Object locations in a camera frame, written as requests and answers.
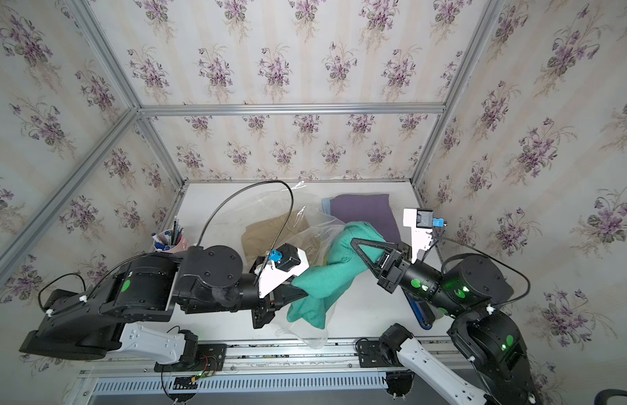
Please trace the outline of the beige garment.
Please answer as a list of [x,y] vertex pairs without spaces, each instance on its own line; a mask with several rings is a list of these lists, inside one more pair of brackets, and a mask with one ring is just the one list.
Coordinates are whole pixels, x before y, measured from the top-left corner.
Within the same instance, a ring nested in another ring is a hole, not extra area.
[[241,236],[244,258],[248,265],[253,264],[257,257],[264,256],[271,247],[271,243],[277,238],[275,247],[289,243],[303,249],[309,259],[314,259],[321,251],[321,241],[313,223],[306,214],[291,212],[285,228],[278,236],[278,232],[284,224],[287,214],[272,219],[256,222],[246,227]]

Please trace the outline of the purple garment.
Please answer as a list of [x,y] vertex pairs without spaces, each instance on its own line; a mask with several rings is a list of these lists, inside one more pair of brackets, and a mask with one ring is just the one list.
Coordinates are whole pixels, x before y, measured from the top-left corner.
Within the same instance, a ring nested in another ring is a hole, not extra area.
[[401,242],[389,194],[344,194],[330,200],[330,214],[340,221],[367,222],[387,242]]

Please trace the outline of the green garment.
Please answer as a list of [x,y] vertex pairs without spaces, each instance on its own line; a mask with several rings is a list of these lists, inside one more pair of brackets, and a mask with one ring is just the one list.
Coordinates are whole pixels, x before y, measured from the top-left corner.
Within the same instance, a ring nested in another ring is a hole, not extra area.
[[368,270],[350,243],[353,239],[383,242],[384,238],[367,222],[351,222],[335,238],[323,266],[308,268],[291,285],[303,290],[307,297],[290,305],[286,319],[305,321],[316,329],[326,326],[327,312],[352,285],[355,277]]

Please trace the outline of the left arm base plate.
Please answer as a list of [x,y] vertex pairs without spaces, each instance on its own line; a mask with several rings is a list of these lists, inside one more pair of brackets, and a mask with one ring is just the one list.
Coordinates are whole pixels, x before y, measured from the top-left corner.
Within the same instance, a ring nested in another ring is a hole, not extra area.
[[228,346],[226,344],[199,344],[193,359],[175,364],[154,365],[155,372],[217,372],[222,371]]

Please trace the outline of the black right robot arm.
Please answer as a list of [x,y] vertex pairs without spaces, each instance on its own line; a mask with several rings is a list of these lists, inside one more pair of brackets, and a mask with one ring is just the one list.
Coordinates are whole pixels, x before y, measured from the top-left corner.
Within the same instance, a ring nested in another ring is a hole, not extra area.
[[376,341],[357,341],[362,366],[377,361],[404,367],[419,376],[450,404],[539,404],[527,345],[519,327],[502,311],[512,302],[513,288],[501,262],[473,252],[449,258],[451,269],[410,261],[404,246],[355,238],[350,243],[380,287],[404,290],[417,300],[427,324],[433,310],[452,319],[448,329],[454,347],[475,369],[483,384],[465,381],[437,359],[404,326],[395,323]]

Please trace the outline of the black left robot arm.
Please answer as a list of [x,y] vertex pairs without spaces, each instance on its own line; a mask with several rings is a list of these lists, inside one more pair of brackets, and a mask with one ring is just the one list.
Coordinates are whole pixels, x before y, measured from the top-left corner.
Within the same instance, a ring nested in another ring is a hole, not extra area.
[[145,323],[169,322],[176,308],[187,315],[248,310],[253,327],[261,329],[282,307],[307,297],[289,281],[308,268],[305,251],[290,244],[260,256],[249,271],[228,246],[139,255],[90,290],[55,290],[45,318],[19,351],[76,361],[120,352],[161,365],[192,363],[198,347],[193,332],[159,333]]

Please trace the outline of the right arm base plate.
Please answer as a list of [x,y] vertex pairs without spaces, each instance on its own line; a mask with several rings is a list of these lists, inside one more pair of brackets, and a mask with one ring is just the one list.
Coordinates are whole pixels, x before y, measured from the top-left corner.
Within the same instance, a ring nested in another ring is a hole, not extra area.
[[391,359],[382,351],[378,340],[360,338],[354,344],[360,368],[387,368],[393,367]]

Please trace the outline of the light blue garment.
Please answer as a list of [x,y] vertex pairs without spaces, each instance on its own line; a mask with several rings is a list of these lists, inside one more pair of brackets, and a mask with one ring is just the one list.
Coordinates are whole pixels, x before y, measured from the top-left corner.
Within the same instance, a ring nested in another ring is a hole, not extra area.
[[330,215],[330,216],[332,216],[331,202],[332,202],[331,198],[325,198],[321,202],[323,213],[326,215]]

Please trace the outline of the clear plastic vacuum bag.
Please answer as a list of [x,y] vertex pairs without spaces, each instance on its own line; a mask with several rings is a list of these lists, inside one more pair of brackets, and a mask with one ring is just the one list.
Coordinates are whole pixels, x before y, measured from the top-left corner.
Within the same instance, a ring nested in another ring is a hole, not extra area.
[[[309,265],[321,266],[332,242],[345,225],[322,211],[322,199],[313,186],[304,182],[285,187],[279,183],[258,185],[237,194],[214,214],[201,240],[203,247],[225,245],[235,249],[251,270],[258,256],[271,246],[289,243],[307,254]],[[205,316],[206,337],[213,340],[298,339],[319,349],[331,337],[335,305],[322,305],[322,327],[311,325],[306,317],[293,322],[292,310],[309,300],[302,299],[276,312],[275,318],[260,329],[253,328],[251,312],[222,312]]]

